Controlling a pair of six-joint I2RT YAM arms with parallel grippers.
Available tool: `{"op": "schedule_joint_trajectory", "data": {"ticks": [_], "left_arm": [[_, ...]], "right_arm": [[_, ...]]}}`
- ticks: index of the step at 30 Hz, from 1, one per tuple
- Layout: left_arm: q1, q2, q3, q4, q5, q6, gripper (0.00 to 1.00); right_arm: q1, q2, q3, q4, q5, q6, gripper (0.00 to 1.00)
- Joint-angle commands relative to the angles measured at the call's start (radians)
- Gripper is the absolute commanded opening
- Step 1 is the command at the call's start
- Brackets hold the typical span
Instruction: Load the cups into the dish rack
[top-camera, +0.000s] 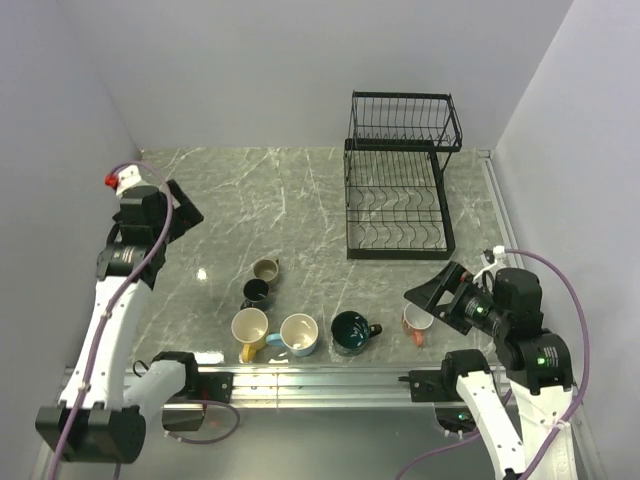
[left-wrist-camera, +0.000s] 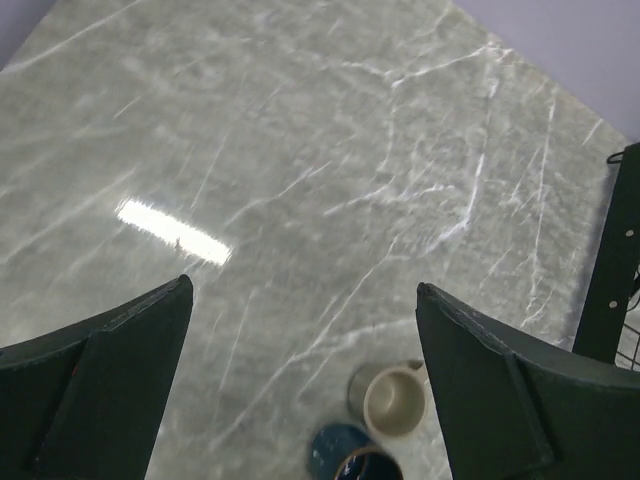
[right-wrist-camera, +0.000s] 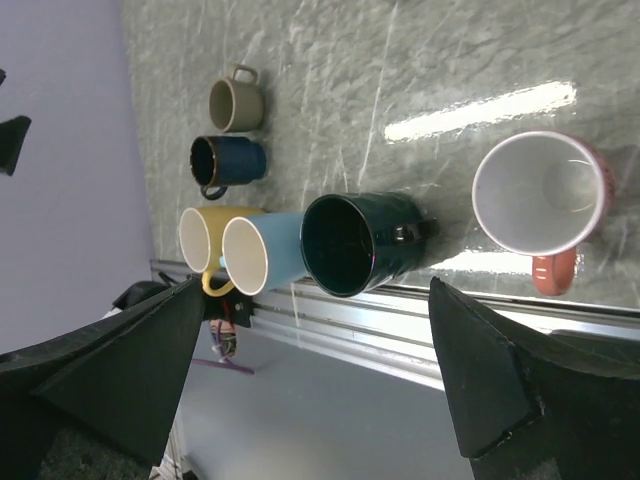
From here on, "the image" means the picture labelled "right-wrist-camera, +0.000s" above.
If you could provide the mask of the beige ceramic mug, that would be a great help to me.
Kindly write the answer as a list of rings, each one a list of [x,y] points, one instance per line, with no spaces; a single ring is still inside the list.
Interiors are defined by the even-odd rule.
[[[265,114],[265,101],[258,85],[258,72],[235,64],[230,73],[217,80],[209,94],[209,114],[223,133],[256,130]]]

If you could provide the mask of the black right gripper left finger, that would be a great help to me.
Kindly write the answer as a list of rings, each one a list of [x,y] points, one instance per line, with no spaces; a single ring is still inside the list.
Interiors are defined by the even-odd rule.
[[[4,479],[147,479],[203,321],[195,279],[1,356]]]

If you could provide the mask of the pink ceramic mug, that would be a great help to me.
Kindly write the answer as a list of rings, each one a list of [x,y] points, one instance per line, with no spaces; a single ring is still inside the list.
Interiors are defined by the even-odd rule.
[[[559,296],[574,279],[578,245],[606,218],[615,184],[608,160],[588,142],[539,130],[496,145],[475,173],[471,196],[484,232],[530,257],[538,292]]]

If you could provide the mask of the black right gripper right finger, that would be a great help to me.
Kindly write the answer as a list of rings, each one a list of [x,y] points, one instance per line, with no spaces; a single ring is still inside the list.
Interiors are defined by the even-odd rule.
[[[438,278],[429,319],[475,478],[638,478],[638,342],[539,333]]]

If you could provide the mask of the dark blue ceramic mug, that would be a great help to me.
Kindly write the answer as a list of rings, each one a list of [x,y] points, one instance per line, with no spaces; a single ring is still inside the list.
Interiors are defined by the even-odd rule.
[[[191,145],[190,169],[201,195],[215,201],[231,186],[263,178],[267,158],[262,146],[246,137],[200,136]]]

